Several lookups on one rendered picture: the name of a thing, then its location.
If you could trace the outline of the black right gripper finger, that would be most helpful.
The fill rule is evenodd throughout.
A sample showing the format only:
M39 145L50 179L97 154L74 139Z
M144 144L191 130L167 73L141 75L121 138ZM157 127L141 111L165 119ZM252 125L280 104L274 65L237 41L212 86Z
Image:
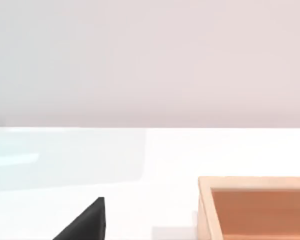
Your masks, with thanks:
M105 240L105 198L98 197L52 240Z

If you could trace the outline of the shallow salmon-coloured box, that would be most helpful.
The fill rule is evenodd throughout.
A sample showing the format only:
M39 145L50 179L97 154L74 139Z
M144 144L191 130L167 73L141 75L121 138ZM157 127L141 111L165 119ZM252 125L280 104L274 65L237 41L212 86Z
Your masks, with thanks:
M300 177L200 176L198 240L300 240Z

